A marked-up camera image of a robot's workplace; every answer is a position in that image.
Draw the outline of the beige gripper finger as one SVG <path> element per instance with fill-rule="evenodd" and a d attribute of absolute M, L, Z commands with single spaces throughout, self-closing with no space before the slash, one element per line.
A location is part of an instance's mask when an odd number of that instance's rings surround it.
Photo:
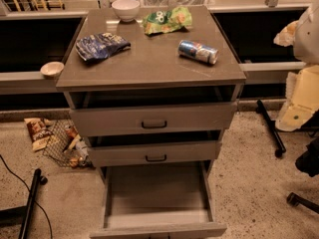
<path fill-rule="evenodd" d="M 283 131 L 293 131 L 306 124 L 319 111 L 319 66 L 289 73 L 286 79 L 286 101 L 275 126 Z"/>
<path fill-rule="evenodd" d="M 297 25 L 297 21 L 289 23 L 275 36 L 273 43 L 283 47 L 292 46 L 295 41 Z"/>

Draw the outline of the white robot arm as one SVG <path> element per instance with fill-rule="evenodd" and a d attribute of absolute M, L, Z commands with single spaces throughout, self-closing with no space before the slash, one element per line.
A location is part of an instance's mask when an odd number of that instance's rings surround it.
<path fill-rule="evenodd" d="M 279 46 L 293 46 L 293 55 L 305 63 L 298 74 L 286 78 L 286 101 L 275 126 L 293 131 L 319 111 L 319 6 L 310 5 L 297 21 L 289 23 L 274 38 Z"/>

